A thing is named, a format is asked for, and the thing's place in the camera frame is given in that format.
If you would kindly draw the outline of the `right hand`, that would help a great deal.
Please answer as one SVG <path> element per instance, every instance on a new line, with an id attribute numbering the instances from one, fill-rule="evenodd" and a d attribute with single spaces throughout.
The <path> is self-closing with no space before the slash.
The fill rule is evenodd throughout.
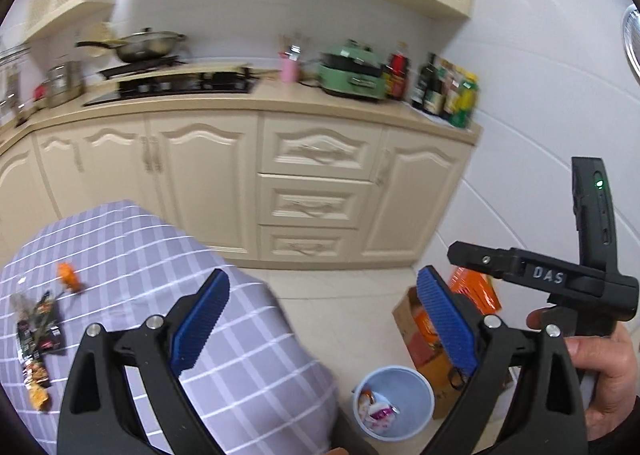
<path id="1" fill-rule="evenodd" d="M 565 344 L 576 369 L 598 375 L 594 397 L 585 411 L 588 440 L 597 441 L 619 428 L 636 406 L 634 344 L 620 322 L 611 336 L 566 337 Z"/>

